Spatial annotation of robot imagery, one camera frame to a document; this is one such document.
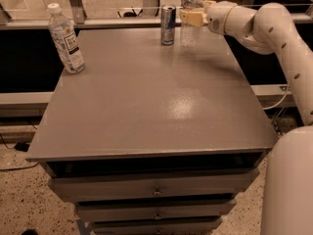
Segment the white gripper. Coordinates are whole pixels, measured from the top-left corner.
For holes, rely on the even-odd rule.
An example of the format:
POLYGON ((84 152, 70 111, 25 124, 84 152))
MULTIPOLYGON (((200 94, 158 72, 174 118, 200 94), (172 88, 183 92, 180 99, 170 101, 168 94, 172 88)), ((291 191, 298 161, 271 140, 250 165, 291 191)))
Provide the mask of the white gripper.
POLYGON ((214 0, 203 0, 202 4, 207 14, 204 10, 182 10, 181 22, 195 27, 207 25, 211 32, 224 35, 228 15, 237 3, 229 1, 215 3, 214 0))

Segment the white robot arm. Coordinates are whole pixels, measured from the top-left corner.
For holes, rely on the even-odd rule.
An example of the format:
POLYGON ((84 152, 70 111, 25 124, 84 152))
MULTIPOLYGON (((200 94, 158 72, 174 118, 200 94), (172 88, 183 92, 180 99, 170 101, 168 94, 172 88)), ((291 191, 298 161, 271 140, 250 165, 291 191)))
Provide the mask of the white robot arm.
POLYGON ((204 0, 200 8, 183 9, 180 19, 276 55, 303 125, 281 137, 268 156, 260 235, 313 235, 313 52, 291 13, 279 3, 254 10, 204 0))

